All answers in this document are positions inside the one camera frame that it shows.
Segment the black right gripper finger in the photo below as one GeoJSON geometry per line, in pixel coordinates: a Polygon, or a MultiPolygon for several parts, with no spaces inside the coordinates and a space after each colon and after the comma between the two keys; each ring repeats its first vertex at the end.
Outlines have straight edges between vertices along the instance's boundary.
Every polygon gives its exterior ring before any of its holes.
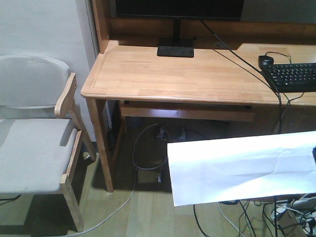
{"type": "Polygon", "coordinates": [[[316,147],[313,148],[312,153],[313,153],[314,161],[315,161],[315,163],[316,163],[316,147]]]}

